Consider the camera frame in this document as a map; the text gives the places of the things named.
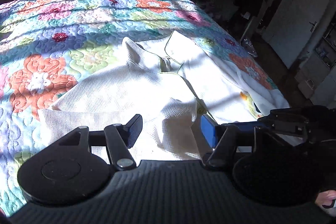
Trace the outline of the person's right hand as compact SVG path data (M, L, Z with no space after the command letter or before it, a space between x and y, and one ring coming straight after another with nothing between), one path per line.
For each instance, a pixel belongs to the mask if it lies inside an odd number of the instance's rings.
M318 194L315 204L319 206L324 212L335 217L335 198L336 191L328 190Z

